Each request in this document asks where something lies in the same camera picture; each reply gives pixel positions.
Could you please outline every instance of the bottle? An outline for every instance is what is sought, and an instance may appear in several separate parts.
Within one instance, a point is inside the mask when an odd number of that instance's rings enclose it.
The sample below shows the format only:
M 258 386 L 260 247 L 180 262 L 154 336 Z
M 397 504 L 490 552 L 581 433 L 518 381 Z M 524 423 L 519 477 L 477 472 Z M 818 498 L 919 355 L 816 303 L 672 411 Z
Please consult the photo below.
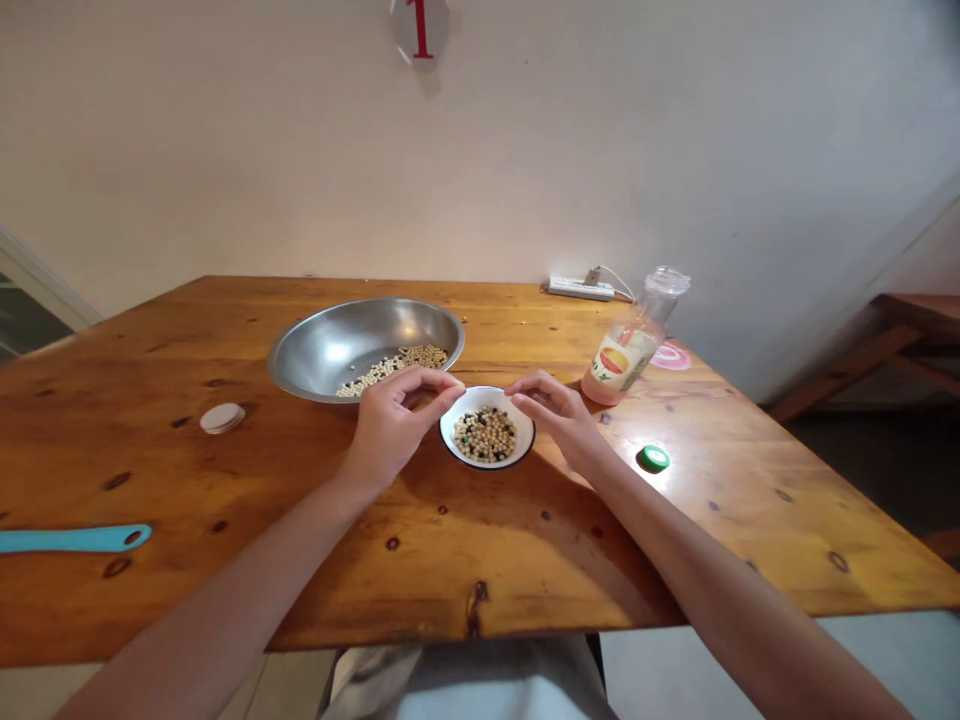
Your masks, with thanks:
M 614 321 L 583 374 L 580 389 L 601 405 L 616 405 L 667 337 L 667 318 L 690 289 L 690 278 L 666 265 L 647 275 L 644 292 Z

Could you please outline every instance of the small white bowl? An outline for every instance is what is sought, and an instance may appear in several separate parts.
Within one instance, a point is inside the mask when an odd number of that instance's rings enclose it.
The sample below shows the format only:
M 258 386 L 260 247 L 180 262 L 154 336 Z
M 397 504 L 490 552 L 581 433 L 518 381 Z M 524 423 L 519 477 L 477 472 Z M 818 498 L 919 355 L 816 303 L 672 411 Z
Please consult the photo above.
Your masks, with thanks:
M 498 460 L 495 463 L 481 463 L 468 458 L 460 452 L 454 437 L 457 420 L 468 412 L 477 412 L 484 406 L 506 412 L 516 430 L 517 446 L 513 453 L 505 460 Z M 477 470 L 505 470 L 508 467 L 513 467 L 527 456 L 530 448 L 533 447 L 534 438 L 537 437 L 537 426 L 533 420 L 520 412 L 510 402 L 510 398 L 503 394 L 503 390 L 489 385 L 467 388 L 467 391 L 460 396 L 453 407 L 440 418 L 439 426 L 440 437 L 443 438 L 443 444 L 447 446 L 450 454 L 464 465 L 469 465 Z

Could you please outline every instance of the finger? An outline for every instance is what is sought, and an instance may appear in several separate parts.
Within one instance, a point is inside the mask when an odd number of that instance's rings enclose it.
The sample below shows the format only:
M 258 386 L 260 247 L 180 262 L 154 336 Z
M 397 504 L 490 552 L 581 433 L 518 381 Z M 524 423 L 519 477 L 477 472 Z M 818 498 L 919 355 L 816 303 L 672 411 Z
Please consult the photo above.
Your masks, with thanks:
M 547 395 L 554 406 L 563 410 L 570 403 L 569 389 L 553 375 L 537 370 L 535 373 L 522 377 L 503 391 L 508 397 L 520 392 L 537 390 Z
M 560 414 L 560 408 L 557 407 L 557 404 L 545 392 L 541 392 L 540 390 L 528 390 L 523 394 L 527 397 L 533 398 L 550 412 L 557 413 L 558 415 Z
M 400 404 L 409 410 L 413 407 L 416 407 L 416 405 L 422 400 L 433 399 L 436 396 L 437 391 L 433 388 L 422 387 L 419 390 L 414 390 L 413 392 L 407 393 Z
M 438 422 L 444 413 L 453 407 L 457 399 L 467 391 L 462 384 L 454 385 L 437 395 L 425 408 L 417 411 L 417 419 L 423 423 L 424 428 L 429 428 L 435 422 Z
M 547 429 L 553 427 L 556 422 L 560 419 L 560 416 L 556 413 L 548 410 L 546 407 L 538 403 L 533 398 L 524 395 L 523 393 L 517 393 L 510 398 L 517 409 L 526 415 L 528 418 L 533 420 L 536 423 L 541 423 L 545 425 Z
M 408 365 L 385 380 L 381 380 L 378 384 L 383 385 L 390 392 L 399 391 L 402 393 L 413 392 L 425 385 L 435 388 L 438 392 L 458 385 L 463 386 L 463 383 L 450 373 L 421 367 L 420 365 Z

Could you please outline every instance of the green bottle cap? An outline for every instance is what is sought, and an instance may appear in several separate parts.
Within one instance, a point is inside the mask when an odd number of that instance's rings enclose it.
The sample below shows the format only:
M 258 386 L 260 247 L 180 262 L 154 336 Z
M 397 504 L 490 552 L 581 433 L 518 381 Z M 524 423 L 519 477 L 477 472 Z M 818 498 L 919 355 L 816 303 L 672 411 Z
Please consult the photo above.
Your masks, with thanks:
M 656 474 L 670 467 L 670 458 L 655 445 L 647 445 L 637 453 L 637 465 L 647 472 Z

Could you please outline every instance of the pink coaster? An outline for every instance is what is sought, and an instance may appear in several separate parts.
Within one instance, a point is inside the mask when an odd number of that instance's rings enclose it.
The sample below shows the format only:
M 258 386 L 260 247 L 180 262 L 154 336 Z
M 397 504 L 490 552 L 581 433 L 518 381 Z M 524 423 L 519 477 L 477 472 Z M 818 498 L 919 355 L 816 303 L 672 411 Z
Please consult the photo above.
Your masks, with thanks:
M 693 360 L 673 343 L 664 343 L 657 349 L 650 364 L 664 370 L 689 370 L 693 367 Z

